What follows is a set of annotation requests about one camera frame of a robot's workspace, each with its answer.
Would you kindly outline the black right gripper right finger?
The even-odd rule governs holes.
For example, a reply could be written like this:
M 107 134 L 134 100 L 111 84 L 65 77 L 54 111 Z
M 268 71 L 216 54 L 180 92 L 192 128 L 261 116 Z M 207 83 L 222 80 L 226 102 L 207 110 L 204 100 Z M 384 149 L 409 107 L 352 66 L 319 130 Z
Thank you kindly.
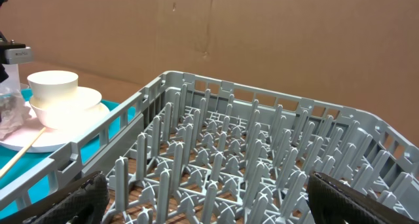
M 323 172 L 310 172 L 307 194 L 316 224 L 418 224 Z

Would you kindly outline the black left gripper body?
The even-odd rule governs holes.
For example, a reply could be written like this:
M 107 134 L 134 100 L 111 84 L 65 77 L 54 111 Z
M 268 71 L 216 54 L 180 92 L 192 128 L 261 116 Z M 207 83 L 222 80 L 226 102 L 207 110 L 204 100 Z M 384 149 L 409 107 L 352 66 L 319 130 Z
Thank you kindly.
M 1 83 L 9 78 L 5 65 L 16 64 L 16 60 L 14 60 L 15 54 L 22 50 L 26 54 L 25 44 L 17 43 L 13 40 L 8 41 L 3 33 L 1 33 Z

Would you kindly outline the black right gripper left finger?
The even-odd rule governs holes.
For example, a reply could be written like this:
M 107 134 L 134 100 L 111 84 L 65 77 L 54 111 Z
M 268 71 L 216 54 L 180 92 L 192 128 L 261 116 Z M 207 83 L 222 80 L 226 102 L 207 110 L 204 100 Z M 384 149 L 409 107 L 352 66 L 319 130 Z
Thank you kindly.
M 101 223 L 108 203 L 105 174 L 96 171 L 1 219 L 1 224 Z

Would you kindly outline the cream plastic cup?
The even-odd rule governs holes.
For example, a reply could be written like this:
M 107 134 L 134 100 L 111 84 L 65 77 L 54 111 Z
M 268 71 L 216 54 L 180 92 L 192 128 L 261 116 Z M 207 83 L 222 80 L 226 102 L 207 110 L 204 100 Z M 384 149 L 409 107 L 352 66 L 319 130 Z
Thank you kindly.
M 51 105 L 73 100 L 77 95 L 79 76 L 71 71 L 48 70 L 27 77 L 36 103 Z

